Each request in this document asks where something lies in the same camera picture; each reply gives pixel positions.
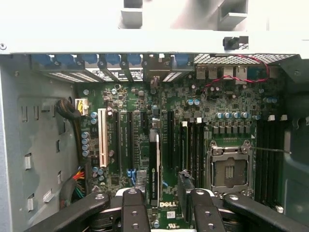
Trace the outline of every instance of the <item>vent grille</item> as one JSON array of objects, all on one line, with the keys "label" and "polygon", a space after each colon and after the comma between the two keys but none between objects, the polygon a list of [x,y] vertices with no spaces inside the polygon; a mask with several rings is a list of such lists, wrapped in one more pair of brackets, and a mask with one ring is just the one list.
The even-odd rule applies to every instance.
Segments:
[{"label": "vent grille", "polygon": [[[266,64],[270,64],[276,61],[280,61],[289,57],[293,57],[295,55],[291,54],[255,54],[248,55],[250,57],[254,57],[259,59],[260,61],[265,62]],[[259,64],[259,62],[249,59],[249,58],[241,58],[233,55],[230,56],[221,56],[221,57],[213,57],[210,54],[198,54],[194,58],[195,64]]]}]

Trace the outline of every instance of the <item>white pci slot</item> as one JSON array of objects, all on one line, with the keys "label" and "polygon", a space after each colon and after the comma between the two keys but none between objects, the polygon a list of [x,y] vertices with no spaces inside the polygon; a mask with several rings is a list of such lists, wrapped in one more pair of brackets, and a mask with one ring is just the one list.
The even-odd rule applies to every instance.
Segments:
[{"label": "white pci slot", "polygon": [[100,167],[107,167],[106,109],[98,109],[98,148],[100,153]]}]

